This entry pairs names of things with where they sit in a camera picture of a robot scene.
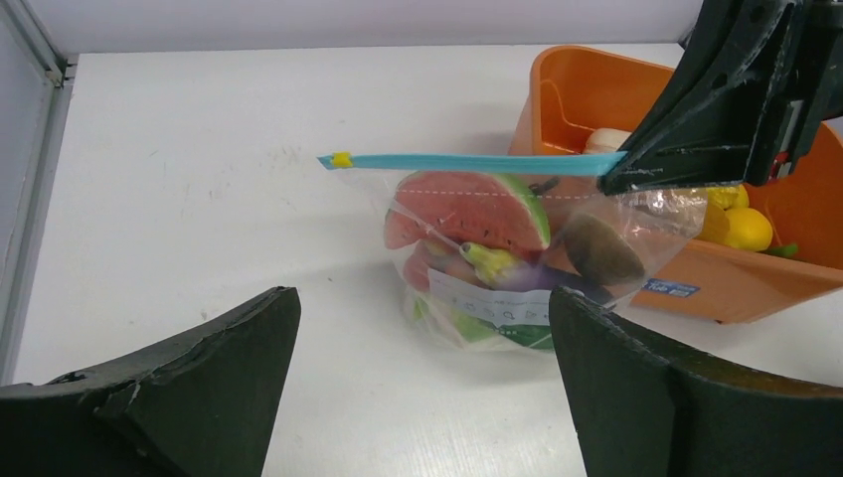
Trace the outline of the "red peach cluster toy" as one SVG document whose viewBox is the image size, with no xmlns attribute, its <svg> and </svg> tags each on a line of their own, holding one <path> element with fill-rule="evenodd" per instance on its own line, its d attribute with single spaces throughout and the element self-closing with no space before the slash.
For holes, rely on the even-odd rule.
<svg viewBox="0 0 843 477">
<path fill-rule="evenodd" d="M 403 267 L 403 278 L 414 290 L 429 291 L 428 273 L 435 270 L 470 284 L 478 284 L 474 267 L 454 247 L 437 239 L 420 240 Z"/>
</svg>

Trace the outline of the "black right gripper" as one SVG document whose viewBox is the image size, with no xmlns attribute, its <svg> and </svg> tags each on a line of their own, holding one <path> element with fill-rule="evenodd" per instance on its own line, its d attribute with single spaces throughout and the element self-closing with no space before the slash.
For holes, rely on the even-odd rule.
<svg viewBox="0 0 843 477">
<path fill-rule="evenodd" d="M 705 1 L 684 54 L 597 182 L 606 195 L 792 174 L 842 114 L 839 1 Z"/>
</svg>

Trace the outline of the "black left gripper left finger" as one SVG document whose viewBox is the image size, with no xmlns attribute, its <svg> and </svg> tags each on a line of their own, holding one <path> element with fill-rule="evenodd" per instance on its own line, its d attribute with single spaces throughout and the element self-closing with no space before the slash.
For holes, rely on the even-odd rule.
<svg viewBox="0 0 843 477">
<path fill-rule="evenodd" d="M 273 287 L 187 331 L 1 390 L 5 476 L 258 476 L 301 304 Z"/>
</svg>

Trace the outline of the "clear zip top bag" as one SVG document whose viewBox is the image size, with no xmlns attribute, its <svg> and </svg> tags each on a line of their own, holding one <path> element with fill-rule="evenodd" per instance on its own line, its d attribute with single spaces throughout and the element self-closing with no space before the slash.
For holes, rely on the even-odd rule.
<svg viewBox="0 0 843 477">
<path fill-rule="evenodd" d="M 551 292 L 626 305 L 702 228 L 699 189 L 608 196 L 616 153 L 320 158 L 366 190 L 413 320 L 464 349 L 549 351 Z"/>
</svg>

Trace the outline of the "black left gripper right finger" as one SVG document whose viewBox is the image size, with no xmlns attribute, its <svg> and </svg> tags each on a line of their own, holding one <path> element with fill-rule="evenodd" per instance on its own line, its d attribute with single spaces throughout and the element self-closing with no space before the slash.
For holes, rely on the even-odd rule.
<svg viewBox="0 0 843 477">
<path fill-rule="evenodd" d="M 557 288 L 555 353 L 590 476 L 838 476 L 842 391 L 745 367 Z"/>
</svg>

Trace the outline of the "dark purple eggplant toy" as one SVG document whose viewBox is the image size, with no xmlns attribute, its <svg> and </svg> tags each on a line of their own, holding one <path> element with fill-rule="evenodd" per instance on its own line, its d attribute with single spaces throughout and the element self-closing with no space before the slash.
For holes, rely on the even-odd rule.
<svg viewBox="0 0 843 477">
<path fill-rule="evenodd" d="M 459 247 L 459 253 L 473 267 L 477 278 L 491 289 L 528 292 L 567 287 L 601 305 L 614 300 L 603 286 L 574 273 L 530 263 L 507 249 L 489 248 L 467 241 Z"/>
</svg>

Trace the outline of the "orange plastic basket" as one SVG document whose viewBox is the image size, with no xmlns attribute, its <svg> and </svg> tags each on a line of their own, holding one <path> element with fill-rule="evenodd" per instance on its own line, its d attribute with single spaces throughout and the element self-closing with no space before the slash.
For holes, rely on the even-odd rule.
<svg viewBox="0 0 843 477">
<path fill-rule="evenodd" d="M 533 62 L 511 141 L 514 155 L 581 152 L 600 127 L 635 128 L 670 68 L 582 46 L 556 46 Z M 633 304 L 725 324 L 752 322 L 842 286 L 842 133 L 820 126 L 795 172 L 750 188 L 750 203 L 791 258 L 690 241 Z"/>
</svg>

